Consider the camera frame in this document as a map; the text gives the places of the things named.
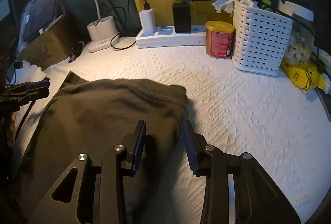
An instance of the silver screw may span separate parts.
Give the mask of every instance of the silver screw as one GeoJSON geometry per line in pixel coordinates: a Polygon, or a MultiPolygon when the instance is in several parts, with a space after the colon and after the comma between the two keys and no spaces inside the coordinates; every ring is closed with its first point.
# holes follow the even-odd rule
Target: silver screw
{"type": "Polygon", "coordinates": [[[215,147],[213,145],[206,145],[205,146],[205,150],[207,151],[213,151],[215,149],[215,147]]]}
{"type": "Polygon", "coordinates": [[[77,159],[79,159],[79,160],[86,160],[86,158],[87,158],[87,155],[84,154],[84,153],[79,154],[78,157],[77,157],[77,159]]]}
{"type": "Polygon", "coordinates": [[[243,154],[243,158],[249,160],[249,159],[252,158],[252,155],[249,154],[249,153],[247,153],[247,152],[245,152],[245,153],[243,154]]]}
{"type": "Polygon", "coordinates": [[[122,150],[124,150],[125,149],[125,146],[124,145],[116,145],[115,146],[115,150],[116,151],[122,151],[122,150]]]}

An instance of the label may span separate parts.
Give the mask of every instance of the label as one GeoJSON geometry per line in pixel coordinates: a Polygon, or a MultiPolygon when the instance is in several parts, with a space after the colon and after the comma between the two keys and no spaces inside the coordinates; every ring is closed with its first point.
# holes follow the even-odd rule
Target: label
{"type": "Polygon", "coordinates": [[[210,55],[216,58],[225,58],[230,55],[233,33],[217,33],[211,31],[210,55]]]}

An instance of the red can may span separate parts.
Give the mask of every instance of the red can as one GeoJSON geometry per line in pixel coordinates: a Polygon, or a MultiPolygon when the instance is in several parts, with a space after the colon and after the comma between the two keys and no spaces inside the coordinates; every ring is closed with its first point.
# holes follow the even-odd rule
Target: red can
{"type": "Polygon", "coordinates": [[[223,21],[206,22],[206,52],[209,56],[224,59],[231,54],[234,26],[223,21]]]}

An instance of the blue gripper pad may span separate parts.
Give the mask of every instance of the blue gripper pad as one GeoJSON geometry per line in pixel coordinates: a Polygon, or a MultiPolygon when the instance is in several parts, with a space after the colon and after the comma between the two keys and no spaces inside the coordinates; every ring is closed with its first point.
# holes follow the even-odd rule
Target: blue gripper pad
{"type": "Polygon", "coordinates": [[[136,146],[133,152],[133,164],[132,169],[134,171],[139,170],[141,156],[143,154],[145,138],[146,138],[146,123],[143,120],[139,120],[136,130],[134,131],[135,134],[138,134],[138,139],[136,142],[136,146]]]}
{"type": "Polygon", "coordinates": [[[201,148],[189,120],[183,122],[182,134],[190,169],[193,171],[194,175],[197,175],[199,171],[197,164],[197,150],[201,150],[201,148]]]}

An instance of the desk lamp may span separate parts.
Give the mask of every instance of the desk lamp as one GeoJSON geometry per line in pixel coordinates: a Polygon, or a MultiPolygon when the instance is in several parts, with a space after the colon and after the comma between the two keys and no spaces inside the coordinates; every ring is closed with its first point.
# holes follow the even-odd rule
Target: desk lamp
{"type": "MultiPolygon", "coordinates": [[[[115,25],[114,17],[109,16],[102,18],[100,16],[98,0],[94,0],[94,3],[98,20],[87,25],[87,30],[92,40],[88,46],[89,52],[95,52],[110,47],[110,41],[119,33],[115,25]]],[[[112,41],[112,44],[116,44],[118,40],[119,36],[112,41]]]]}

